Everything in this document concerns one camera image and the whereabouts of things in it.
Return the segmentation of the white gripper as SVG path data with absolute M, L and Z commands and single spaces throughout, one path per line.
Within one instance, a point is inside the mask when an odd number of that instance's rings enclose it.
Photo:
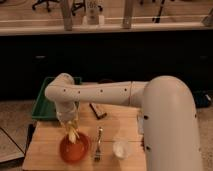
M 76 104 L 74 102 L 62 102 L 56 103 L 55 107 L 56 107 L 56 116 L 58 120 L 61 121 L 61 125 L 65 129 L 66 133 L 68 133 L 69 132 L 68 121 L 74 120 L 77 116 Z M 79 138 L 77 121 L 72 122 L 71 133 L 72 137 Z

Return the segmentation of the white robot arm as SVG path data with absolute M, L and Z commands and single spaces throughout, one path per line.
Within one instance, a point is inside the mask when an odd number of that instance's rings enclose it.
M 75 85 L 70 75 L 62 73 L 48 84 L 45 96 L 66 114 L 76 101 L 140 108 L 147 171 L 203 171 L 194 98 L 174 76 Z

